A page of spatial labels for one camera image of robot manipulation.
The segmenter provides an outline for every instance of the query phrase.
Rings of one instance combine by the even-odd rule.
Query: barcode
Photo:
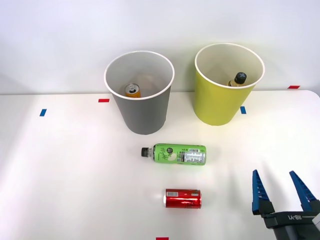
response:
[[[166,196],[167,197],[178,197],[178,192],[177,191],[167,191]]]
[[[196,148],[189,148],[189,152],[195,152],[195,153],[199,153],[199,149]]]

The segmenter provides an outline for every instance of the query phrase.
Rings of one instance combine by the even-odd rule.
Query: table surface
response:
[[[111,94],[1,95],[0,239],[275,239],[251,212],[252,172],[278,212],[301,210],[291,170],[320,198],[320,98],[254,91],[210,126],[193,96],[171,93],[162,129],[138,135]],[[206,165],[141,157],[157,143],[205,145]],[[202,208],[165,208],[166,188],[201,190]]]

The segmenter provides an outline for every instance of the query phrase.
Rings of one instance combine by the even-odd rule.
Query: cup rim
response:
[[[145,96],[145,97],[128,97],[128,96],[123,96],[123,95],[115,92],[114,90],[111,89],[111,87],[109,87],[109,85],[108,85],[108,83],[107,83],[107,71],[108,71],[109,67],[110,67],[116,60],[118,60],[119,58],[122,58],[122,57],[125,56],[125,55],[135,54],[135,53],[150,53],[150,54],[155,54],[155,55],[158,55],[158,56],[164,58],[164,59],[170,64],[171,69],[172,69],[172,78],[171,78],[169,84],[168,84],[164,89],[162,89],[161,91],[157,92],[156,94],[153,94],[153,95],[150,95],[150,96]],[[104,78],[104,84],[106,85],[106,87],[108,88],[108,90],[109,90],[112,94],[116,95],[117,97],[122,98],[122,99],[127,99],[127,100],[133,100],[133,101],[142,101],[142,100],[152,99],[152,98],[154,98],[154,97],[157,97],[157,96],[163,94],[165,91],[167,91],[168,88],[171,87],[171,85],[172,85],[172,83],[173,83],[173,81],[174,81],[174,79],[175,79],[175,68],[174,68],[174,65],[172,64],[172,62],[171,62],[167,57],[163,56],[163,55],[160,54],[160,53],[157,53],[157,52],[154,52],[154,51],[148,51],[148,50],[130,51],[130,52],[126,52],[126,53],[124,53],[124,54],[116,57],[115,59],[113,59],[113,60],[108,64],[108,66],[106,67],[106,69],[105,69],[105,71],[104,71],[104,76],[103,76],[103,78]]]
[[[204,51],[205,49],[207,49],[207,48],[209,48],[209,47],[212,47],[212,46],[214,46],[214,45],[233,45],[233,46],[237,46],[237,47],[243,48],[243,49],[251,52],[253,55],[255,55],[255,56],[259,59],[261,65],[262,65],[262,74],[261,74],[260,78],[259,78],[257,81],[251,83],[250,85],[247,85],[247,86],[237,86],[237,87],[222,85],[222,84],[219,84],[219,83],[214,82],[214,81],[210,80],[209,78],[207,78],[207,77],[199,70],[197,60],[198,60],[199,54],[200,54],[202,51]],[[219,42],[219,43],[213,43],[213,44],[204,46],[204,47],[201,48],[201,49],[198,51],[198,53],[196,54],[195,59],[194,59],[194,65],[195,65],[195,69],[197,70],[197,72],[198,72],[205,80],[207,80],[208,82],[210,82],[210,83],[212,83],[212,84],[214,84],[214,85],[217,85],[217,86],[219,86],[219,87],[226,88],[226,89],[248,89],[248,88],[251,88],[251,87],[255,86],[258,82],[260,82],[260,80],[264,77],[265,71],[266,71],[265,63],[264,63],[264,61],[261,59],[261,57],[260,57],[258,54],[256,54],[254,51],[252,51],[251,49],[249,49],[249,48],[247,48],[247,47],[245,47],[245,46],[242,46],[242,45],[239,45],[239,44],[235,44],[235,43],[230,43],[230,42]]]

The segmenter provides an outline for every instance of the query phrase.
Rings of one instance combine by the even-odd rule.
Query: blue tape marker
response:
[[[40,113],[40,117],[44,117],[46,114],[47,109],[42,109]]]
[[[244,106],[240,107],[241,114],[247,114],[246,108]]]

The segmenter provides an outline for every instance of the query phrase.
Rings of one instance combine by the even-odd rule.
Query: beverage can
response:
[[[136,83],[129,83],[125,86],[125,95],[130,98],[141,98],[140,88]]]
[[[200,190],[192,189],[166,189],[163,196],[166,208],[174,209],[200,209],[202,204]]]

